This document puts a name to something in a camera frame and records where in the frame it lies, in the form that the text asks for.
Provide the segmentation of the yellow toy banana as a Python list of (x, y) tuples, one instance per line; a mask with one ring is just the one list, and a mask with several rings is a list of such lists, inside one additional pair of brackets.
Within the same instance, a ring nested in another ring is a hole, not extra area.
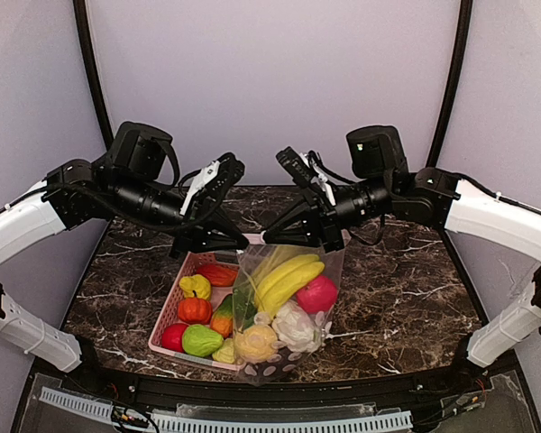
[(298, 290), (319, 276), (325, 268), (317, 254), (295, 256), (274, 268), (257, 286), (257, 309), (273, 318)]

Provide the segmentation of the green toy cucumber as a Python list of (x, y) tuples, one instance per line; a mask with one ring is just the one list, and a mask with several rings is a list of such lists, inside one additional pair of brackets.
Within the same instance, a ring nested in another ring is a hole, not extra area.
[(235, 290), (233, 293), (234, 328), (243, 332), (254, 324), (257, 307), (250, 292)]

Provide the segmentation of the clear dotted zip top bag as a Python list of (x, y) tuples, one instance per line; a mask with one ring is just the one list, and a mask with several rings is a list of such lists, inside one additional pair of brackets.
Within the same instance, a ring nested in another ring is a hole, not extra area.
[(344, 251), (266, 244), (248, 234), (233, 286), (234, 358), (240, 382), (261, 386), (321, 348), (339, 297)]

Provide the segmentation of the red toy apple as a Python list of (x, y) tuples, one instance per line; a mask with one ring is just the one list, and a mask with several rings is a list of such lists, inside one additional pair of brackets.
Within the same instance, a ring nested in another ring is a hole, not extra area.
[(296, 293), (298, 305), (308, 314), (328, 312), (336, 303), (337, 286), (324, 275), (319, 275)]

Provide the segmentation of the white toy cauliflower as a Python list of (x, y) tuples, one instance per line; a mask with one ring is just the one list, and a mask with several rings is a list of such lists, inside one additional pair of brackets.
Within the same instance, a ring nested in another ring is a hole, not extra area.
[(271, 322), (279, 341), (292, 352), (314, 353), (323, 344), (327, 314), (308, 314), (296, 301), (288, 300)]

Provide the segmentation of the yellow toy cauliflower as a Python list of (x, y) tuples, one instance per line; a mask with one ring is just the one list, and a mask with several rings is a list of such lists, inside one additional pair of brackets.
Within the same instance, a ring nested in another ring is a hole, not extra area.
[(266, 362), (278, 352), (278, 338), (268, 325), (253, 325), (234, 336), (234, 350), (239, 358), (251, 364)]

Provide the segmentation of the dark red toy fruit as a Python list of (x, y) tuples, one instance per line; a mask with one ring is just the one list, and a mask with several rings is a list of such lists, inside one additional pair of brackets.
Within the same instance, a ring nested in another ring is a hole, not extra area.
[(292, 352), (287, 347), (283, 347), (267, 361), (246, 364), (240, 371), (240, 378), (243, 382), (254, 386), (275, 382), (294, 370), (305, 355), (305, 353)]

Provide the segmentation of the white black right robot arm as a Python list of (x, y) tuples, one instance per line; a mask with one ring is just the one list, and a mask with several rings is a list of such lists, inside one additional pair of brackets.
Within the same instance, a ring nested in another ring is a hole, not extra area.
[(474, 235), (539, 262), (532, 279), (509, 306), (460, 344), (457, 358), (469, 368), (486, 368), (541, 328), (541, 210), (502, 196), (462, 173), (434, 167), (411, 172), (398, 130), (366, 126), (346, 135), (358, 182), (332, 187), (312, 152), (288, 147), (276, 159), (302, 197), (267, 226), (267, 244), (344, 246), (342, 232), (372, 218), (392, 215), (437, 231)]

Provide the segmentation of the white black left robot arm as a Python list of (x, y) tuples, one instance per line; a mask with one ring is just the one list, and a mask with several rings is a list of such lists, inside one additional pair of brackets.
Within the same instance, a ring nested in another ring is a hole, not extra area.
[[(59, 166), (0, 209), (0, 265), (43, 239), (115, 217), (172, 236), (173, 253), (242, 250), (249, 242), (221, 206), (243, 174), (227, 152), (192, 172), (182, 193), (171, 135), (126, 121), (101, 157)], [(91, 343), (29, 313), (1, 283), (0, 337), (64, 373), (96, 363)]]

